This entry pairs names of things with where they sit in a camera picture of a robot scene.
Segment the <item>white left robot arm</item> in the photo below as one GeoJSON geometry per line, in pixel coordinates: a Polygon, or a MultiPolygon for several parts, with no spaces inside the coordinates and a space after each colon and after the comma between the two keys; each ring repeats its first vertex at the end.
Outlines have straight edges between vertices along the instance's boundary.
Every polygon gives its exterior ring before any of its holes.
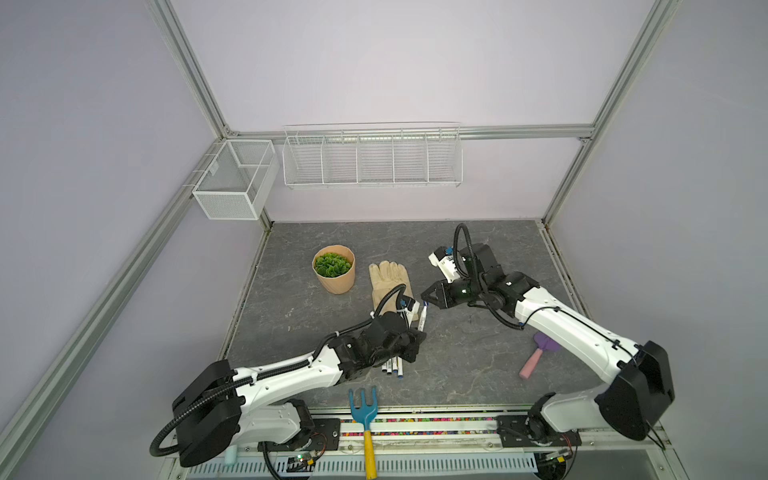
{"type": "Polygon", "coordinates": [[[400,357],[416,360],[425,332],[385,312],[324,337],[312,352],[260,367],[209,364],[173,401],[172,419],[149,445],[153,457],[176,454],[184,467],[242,443],[289,444],[313,422],[297,395],[354,380],[400,357]]]}

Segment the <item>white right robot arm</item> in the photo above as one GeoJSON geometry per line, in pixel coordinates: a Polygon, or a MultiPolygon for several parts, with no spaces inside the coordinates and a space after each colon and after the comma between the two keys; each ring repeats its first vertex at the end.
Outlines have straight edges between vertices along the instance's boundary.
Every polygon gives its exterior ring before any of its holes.
{"type": "Polygon", "coordinates": [[[675,392],[666,350],[639,344],[601,327],[553,296],[528,275],[505,272],[486,244],[462,250],[441,246],[429,256],[443,278],[423,291],[429,305],[466,304],[522,331],[533,328],[589,367],[599,387],[548,393],[528,411],[525,436],[547,444],[569,431],[611,428],[642,441],[671,406],[675,392]]]}

